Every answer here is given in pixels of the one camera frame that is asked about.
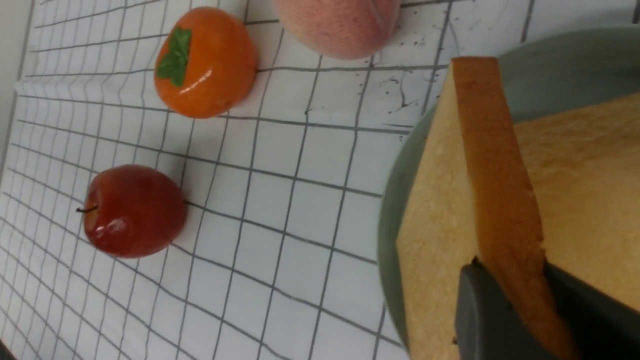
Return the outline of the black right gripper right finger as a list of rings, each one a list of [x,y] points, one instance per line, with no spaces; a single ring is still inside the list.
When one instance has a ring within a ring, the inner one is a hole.
[[[638,360],[640,313],[547,262],[560,316],[567,321],[582,360]]]

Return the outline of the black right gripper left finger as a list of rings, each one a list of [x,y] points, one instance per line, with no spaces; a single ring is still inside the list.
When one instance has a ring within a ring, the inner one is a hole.
[[[455,344],[461,360],[553,360],[489,271],[474,258],[459,274]]]

